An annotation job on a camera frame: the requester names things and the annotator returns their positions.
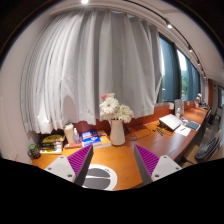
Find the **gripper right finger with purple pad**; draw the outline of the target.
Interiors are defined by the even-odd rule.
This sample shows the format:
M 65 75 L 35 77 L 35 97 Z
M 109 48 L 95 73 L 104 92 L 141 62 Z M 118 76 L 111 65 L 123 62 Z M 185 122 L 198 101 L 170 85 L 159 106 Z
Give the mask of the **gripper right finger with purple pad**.
M 158 156 L 139 145 L 134 146 L 134 156 L 142 179 L 139 187 L 181 170 L 181 167 L 168 155 Z

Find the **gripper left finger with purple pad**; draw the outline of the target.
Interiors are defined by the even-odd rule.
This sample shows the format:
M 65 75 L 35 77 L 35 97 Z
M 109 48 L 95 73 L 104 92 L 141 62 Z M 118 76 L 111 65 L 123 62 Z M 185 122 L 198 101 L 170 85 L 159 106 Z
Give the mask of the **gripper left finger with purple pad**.
M 77 152 L 66 156 L 59 156 L 45 168 L 54 175 L 66 179 L 78 186 L 82 186 L 93 156 L 93 146 L 86 146 Z

